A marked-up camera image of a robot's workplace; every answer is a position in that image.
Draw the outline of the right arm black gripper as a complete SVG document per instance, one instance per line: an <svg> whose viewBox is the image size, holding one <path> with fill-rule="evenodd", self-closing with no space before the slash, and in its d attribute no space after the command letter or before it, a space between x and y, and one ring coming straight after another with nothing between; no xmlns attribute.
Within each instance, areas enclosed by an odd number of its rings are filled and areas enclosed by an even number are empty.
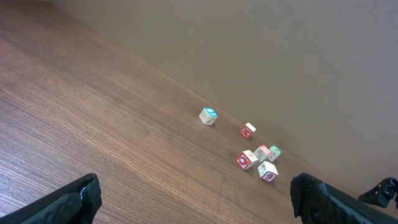
<svg viewBox="0 0 398 224"><path fill-rule="evenodd" d="M358 197L361 202L382 208L387 208L392 199L397 202L397 179L393 177L383 179L373 189Z"/></svg>

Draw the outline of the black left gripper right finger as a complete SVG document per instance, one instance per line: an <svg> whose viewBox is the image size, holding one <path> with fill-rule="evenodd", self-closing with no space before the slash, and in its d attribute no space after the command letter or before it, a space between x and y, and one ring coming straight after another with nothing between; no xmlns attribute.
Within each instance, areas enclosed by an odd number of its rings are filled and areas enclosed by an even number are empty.
<svg viewBox="0 0 398 224"><path fill-rule="evenodd" d="M396 218L308 173L292 179L290 196L294 216L303 224L397 224Z"/></svg>

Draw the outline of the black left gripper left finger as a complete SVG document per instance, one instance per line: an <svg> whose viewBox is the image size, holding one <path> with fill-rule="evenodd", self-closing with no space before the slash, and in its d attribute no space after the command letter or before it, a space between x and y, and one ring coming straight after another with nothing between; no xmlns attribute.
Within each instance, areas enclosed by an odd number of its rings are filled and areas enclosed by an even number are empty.
<svg viewBox="0 0 398 224"><path fill-rule="evenodd" d="M1 223L91 224L101 206L99 178L90 173L2 217Z"/></svg>

